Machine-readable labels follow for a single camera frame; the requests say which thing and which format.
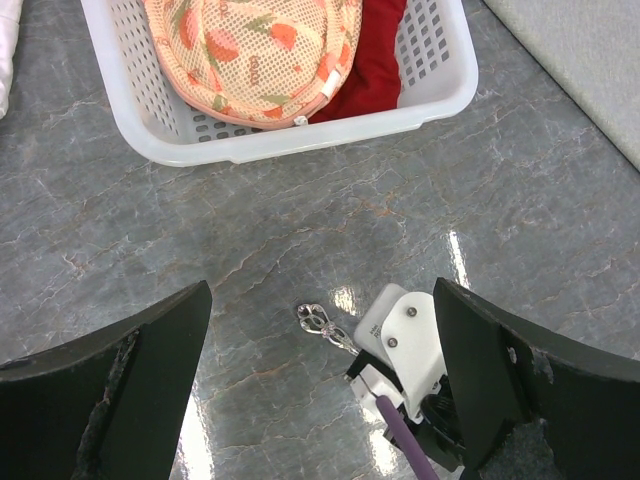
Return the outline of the grey-green cloth napkin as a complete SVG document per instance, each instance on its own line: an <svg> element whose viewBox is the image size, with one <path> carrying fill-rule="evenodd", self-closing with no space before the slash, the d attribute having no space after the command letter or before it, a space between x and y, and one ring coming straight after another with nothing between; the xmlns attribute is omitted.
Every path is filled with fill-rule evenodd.
<svg viewBox="0 0 640 480"><path fill-rule="evenodd" d="M639 3L488 1L609 140L639 166Z"/></svg>

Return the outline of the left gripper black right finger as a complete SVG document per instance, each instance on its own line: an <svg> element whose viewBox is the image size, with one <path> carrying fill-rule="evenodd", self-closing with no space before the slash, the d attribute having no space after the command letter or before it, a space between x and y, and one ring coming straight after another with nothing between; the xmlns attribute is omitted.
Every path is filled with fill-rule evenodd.
<svg viewBox="0 0 640 480"><path fill-rule="evenodd" d="M636 479L639 363L440 278L436 320L472 479Z"/></svg>

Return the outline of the ornate silver fork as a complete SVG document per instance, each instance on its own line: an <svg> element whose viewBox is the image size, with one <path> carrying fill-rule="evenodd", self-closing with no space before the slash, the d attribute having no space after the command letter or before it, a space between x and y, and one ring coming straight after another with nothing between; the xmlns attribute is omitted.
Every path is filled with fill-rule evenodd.
<svg viewBox="0 0 640 480"><path fill-rule="evenodd" d="M356 357L360 350L345 330L333 322L326 310L317 303L304 303L296 309L300 327L307 333L319 335L337 348Z"/></svg>

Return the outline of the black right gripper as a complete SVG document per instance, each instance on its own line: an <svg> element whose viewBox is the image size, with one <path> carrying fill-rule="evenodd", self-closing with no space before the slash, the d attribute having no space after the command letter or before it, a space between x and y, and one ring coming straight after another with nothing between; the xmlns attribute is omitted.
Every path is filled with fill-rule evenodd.
<svg viewBox="0 0 640 480"><path fill-rule="evenodd" d="M417 420L408 415L404 389L398 376L374 355L360 351L346 376L361 404L377 417L382 415L375 405L375 397L388 397L424 454L436 464L449 472L462 465L464 441L449 379L444 371L420 400Z"/></svg>

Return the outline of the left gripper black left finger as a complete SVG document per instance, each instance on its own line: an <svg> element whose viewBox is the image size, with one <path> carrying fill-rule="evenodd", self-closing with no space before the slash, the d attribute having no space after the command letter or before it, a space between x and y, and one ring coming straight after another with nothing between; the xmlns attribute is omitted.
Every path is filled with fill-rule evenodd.
<svg viewBox="0 0 640 480"><path fill-rule="evenodd" d="M168 478L211 307L200 281L3 364L2 478Z"/></svg>

